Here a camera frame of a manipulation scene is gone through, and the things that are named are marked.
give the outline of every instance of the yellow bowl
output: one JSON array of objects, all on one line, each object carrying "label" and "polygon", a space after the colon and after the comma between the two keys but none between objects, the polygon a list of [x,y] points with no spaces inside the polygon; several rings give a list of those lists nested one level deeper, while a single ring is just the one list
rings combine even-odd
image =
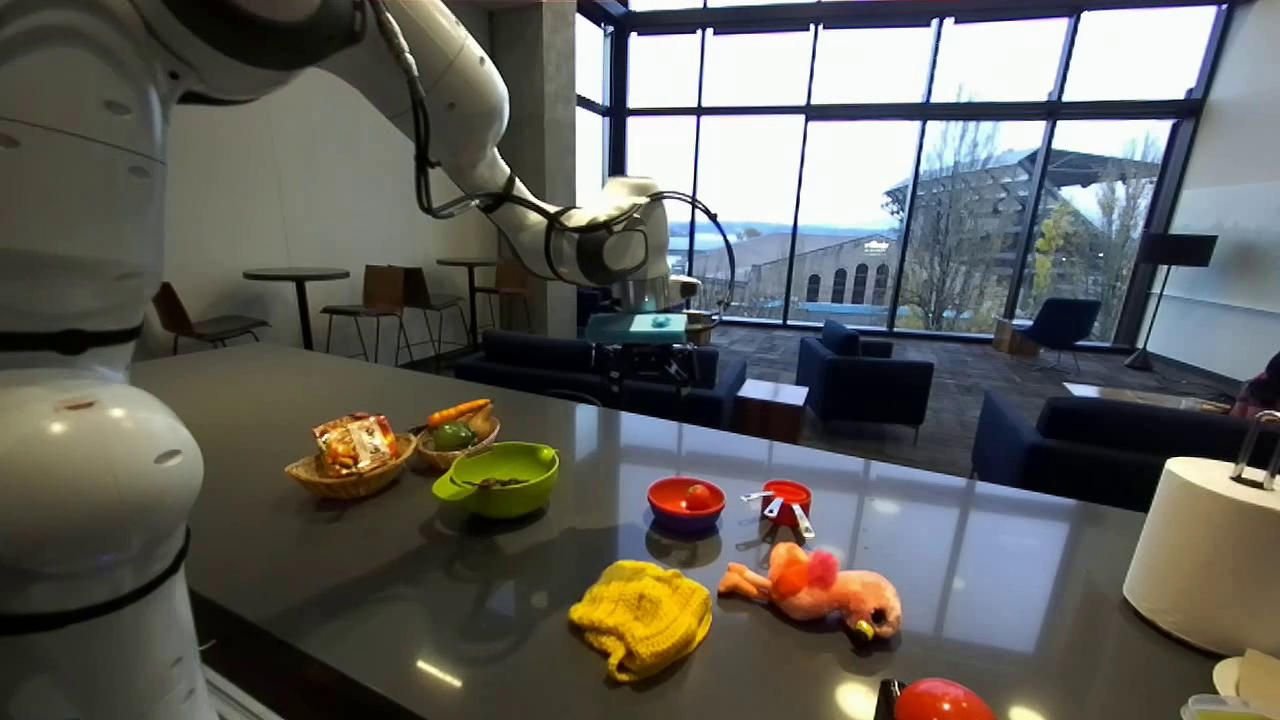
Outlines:
[{"label": "yellow bowl", "polygon": [[389,485],[396,485],[406,477],[411,454],[417,454],[417,438],[396,431],[396,457],[376,474],[326,477],[318,469],[318,454],[310,454],[310,457],[286,465],[286,477],[297,481],[300,489],[310,489],[318,502],[351,503],[351,502],[376,498]]}]

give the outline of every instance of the green bowl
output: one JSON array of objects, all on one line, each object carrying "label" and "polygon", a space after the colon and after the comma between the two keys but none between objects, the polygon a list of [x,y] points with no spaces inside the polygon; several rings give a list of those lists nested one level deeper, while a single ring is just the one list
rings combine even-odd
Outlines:
[{"label": "green bowl", "polygon": [[558,481],[561,454],[551,443],[498,439],[453,459],[434,498],[443,508],[512,519],[548,508]]}]

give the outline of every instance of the pink toy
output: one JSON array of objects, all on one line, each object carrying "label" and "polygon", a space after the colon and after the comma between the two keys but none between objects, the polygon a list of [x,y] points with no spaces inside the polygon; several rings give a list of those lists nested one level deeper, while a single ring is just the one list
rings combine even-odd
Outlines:
[{"label": "pink toy", "polygon": [[804,554],[799,543],[772,543],[766,578],[748,563],[730,563],[722,598],[777,606],[799,623],[843,620],[861,640],[889,640],[904,620],[889,578],[861,570],[842,573],[836,554]]}]

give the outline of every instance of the black chair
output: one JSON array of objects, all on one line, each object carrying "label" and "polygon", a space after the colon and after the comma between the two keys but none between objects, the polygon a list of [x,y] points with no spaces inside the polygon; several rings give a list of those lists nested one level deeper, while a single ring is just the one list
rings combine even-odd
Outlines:
[{"label": "black chair", "polygon": [[456,331],[470,338],[470,308],[466,306],[470,306],[466,295],[436,295],[425,268],[406,268],[406,308],[425,312],[434,352],[443,342],[448,316],[456,320]]},{"label": "black chair", "polygon": [[1071,352],[1086,338],[1094,338],[1102,308],[1102,302],[1047,295],[1036,320],[1013,328],[1013,338],[1034,342],[1036,349]]},{"label": "black chair", "polygon": [[326,316],[326,352],[332,349],[332,320],[351,320],[360,356],[381,361],[383,320],[392,320],[396,361],[402,352],[411,356],[408,328],[406,328],[406,268],[396,266],[364,266],[360,306],[326,306],[320,316]]},{"label": "black chair", "polygon": [[1237,404],[1248,404],[1248,410],[1280,410],[1280,352],[1269,361],[1269,369],[1259,376],[1252,376],[1243,388],[1240,388],[1240,402]]},{"label": "black chair", "polygon": [[171,338],[171,346],[169,346],[171,356],[185,338],[215,349],[237,338],[256,342],[256,331],[268,328],[268,320],[260,320],[260,316],[205,316],[205,320],[198,320],[169,279],[155,289],[152,308],[159,316],[159,328]]}]

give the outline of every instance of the yellow cloth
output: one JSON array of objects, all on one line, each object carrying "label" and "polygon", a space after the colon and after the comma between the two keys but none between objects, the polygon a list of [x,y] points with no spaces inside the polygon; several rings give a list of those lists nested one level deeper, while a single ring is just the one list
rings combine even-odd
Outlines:
[{"label": "yellow cloth", "polygon": [[712,592],[675,570],[654,562],[615,562],[568,609],[568,623],[609,656],[622,686],[648,682],[712,632]]}]

